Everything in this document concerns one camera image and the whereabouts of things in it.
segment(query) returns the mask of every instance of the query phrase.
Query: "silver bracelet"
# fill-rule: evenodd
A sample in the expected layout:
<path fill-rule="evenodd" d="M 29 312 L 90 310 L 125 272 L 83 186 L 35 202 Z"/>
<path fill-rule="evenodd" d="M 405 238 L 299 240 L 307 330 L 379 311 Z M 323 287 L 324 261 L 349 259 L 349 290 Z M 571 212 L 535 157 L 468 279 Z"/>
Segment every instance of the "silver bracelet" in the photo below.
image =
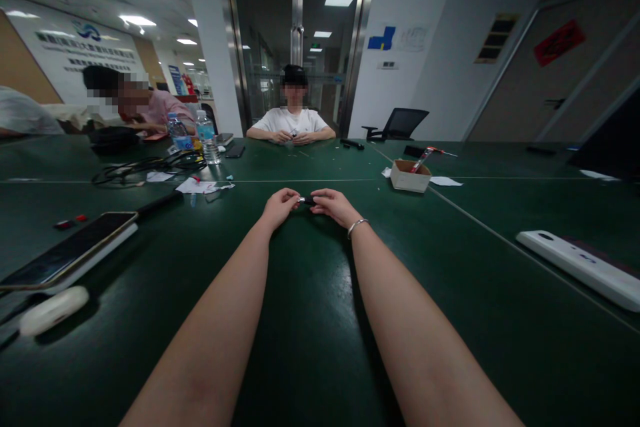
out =
<path fill-rule="evenodd" d="M 369 222 L 369 220 L 367 219 L 360 219 L 357 222 L 355 222 L 351 228 L 349 229 L 349 231 L 347 232 L 347 240 L 351 240 L 351 232 L 353 231 L 353 229 L 356 228 L 356 226 L 362 224 L 363 222 L 367 222 L 369 225 L 371 225 L 371 222 Z"/>

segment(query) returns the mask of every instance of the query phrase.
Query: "glass door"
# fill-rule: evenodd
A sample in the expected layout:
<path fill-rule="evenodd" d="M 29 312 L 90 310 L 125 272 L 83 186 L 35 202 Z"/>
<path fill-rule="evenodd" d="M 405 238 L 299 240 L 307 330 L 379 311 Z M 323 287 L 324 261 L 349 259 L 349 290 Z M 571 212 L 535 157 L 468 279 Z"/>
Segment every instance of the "glass door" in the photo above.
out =
<path fill-rule="evenodd" d="M 230 0 L 245 129 L 266 111 L 286 105 L 280 71 L 292 63 L 307 72 L 305 106 L 317 110 L 338 135 L 346 135 L 362 2 Z"/>

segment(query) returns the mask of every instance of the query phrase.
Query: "person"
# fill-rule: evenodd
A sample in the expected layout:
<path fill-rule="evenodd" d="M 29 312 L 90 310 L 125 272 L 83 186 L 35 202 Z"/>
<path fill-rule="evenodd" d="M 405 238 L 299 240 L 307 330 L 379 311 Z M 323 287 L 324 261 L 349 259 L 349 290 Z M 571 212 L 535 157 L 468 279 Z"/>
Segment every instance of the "person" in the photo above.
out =
<path fill-rule="evenodd" d="M 521 426 L 442 311 L 347 198 L 330 189 L 311 195 L 314 214 L 349 228 L 365 311 L 405 423 Z M 262 308 L 269 240 L 298 199 L 288 188 L 269 198 L 121 426 L 231 424 Z"/>
<path fill-rule="evenodd" d="M 85 87 L 94 97 L 104 97 L 118 107 L 129 127 L 149 134 L 165 133 L 169 113 L 195 135 L 195 118 L 189 108 L 167 91 L 149 89 L 147 82 L 133 81 L 117 70 L 91 65 L 82 70 Z"/>
<path fill-rule="evenodd" d="M 305 70 L 298 65 L 287 65 L 280 76 L 280 86 L 287 98 L 287 107 L 269 110 L 247 130 L 247 137 L 271 140 L 275 143 L 292 140 L 293 145 L 307 145 L 318 140 L 335 138 L 333 129 L 315 110 L 302 106 L 307 85 Z"/>
<path fill-rule="evenodd" d="M 34 99 L 0 86 L 0 138 L 64 133 L 53 115 Z"/>

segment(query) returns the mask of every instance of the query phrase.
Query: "water bottle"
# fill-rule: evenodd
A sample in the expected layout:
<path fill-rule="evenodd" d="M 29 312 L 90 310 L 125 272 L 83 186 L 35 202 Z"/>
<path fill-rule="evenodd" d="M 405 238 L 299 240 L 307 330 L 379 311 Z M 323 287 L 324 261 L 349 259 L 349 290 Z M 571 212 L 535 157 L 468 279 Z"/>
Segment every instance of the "water bottle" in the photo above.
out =
<path fill-rule="evenodd" d="M 217 165 L 220 163 L 220 151 L 215 141 L 215 130 L 213 122 L 207 117 L 204 110 L 198 110 L 198 120 L 195 123 L 198 137 L 202 143 L 202 152 L 205 161 L 209 165 Z"/>
<path fill-rule="evenodd" d="M 170 113 L 168 117 L 169 123 L 167 123 L 167 131 L 173 140 L 173 145 L 175 145 L 178 150 L 193 149 L 191 136 L 189 135 L 185 124 L 178 120 L 176 113 Z"/>

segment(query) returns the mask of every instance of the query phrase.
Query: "screwdriver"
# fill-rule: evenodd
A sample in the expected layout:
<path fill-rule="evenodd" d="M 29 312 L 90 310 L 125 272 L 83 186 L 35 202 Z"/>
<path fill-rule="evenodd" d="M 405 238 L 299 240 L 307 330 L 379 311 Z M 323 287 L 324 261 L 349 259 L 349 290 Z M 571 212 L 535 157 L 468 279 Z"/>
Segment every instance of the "screwdriver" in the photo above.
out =
<path fill-rule="evenodd" d="M 418 160 L 415 163 L 415 165 L 411 168 L 411 170 L 409 170 L 409 173 L 415 173 L 420 168 L 420 165 L 422 165 L 425 162 L 427 157 L 429 157 L 434 150 L 435 149 L 433 147 L 427 147 L 427 149 L 423 152 L 422 156 L 420 157 L 420 160 Z"/>
<path fill-rule="evenodd" d="M 450 155 L 451 157 L 457 157 L 457 155 L 453 155 L 452 153 L 445 152 L 444 150 L 437 149 L 436 147 L 427 147 L 427 148 L 433 149 L 433 151 L 436 151 L 438 153 L 444 153 L 445 155 Z"/>

